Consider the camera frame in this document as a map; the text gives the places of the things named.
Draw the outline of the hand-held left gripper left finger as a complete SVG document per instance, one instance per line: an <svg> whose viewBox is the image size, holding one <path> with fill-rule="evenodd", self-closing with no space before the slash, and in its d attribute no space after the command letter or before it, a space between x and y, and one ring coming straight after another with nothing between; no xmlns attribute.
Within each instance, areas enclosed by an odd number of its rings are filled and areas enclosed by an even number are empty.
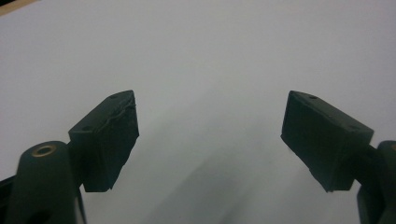
<svg viewBox="0 0 396 224"><path fill-rule="evenodd" d="M87 224L80 192L112 189L139 136L134 92L108 96L68 134L21 154L4 180L4 224Z"/></svg>

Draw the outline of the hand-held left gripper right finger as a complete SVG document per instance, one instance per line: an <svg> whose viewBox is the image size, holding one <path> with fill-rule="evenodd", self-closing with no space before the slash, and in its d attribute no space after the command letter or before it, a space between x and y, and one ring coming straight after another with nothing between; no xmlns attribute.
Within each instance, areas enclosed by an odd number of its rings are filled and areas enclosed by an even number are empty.
<svg viewBox="0 0 396 224"><path fill-rule="evenodd" d="M317 96L290 91L281 139L327 192L361 184L361 224L396 224L396 141L370 142L374 131Z"/></svg>

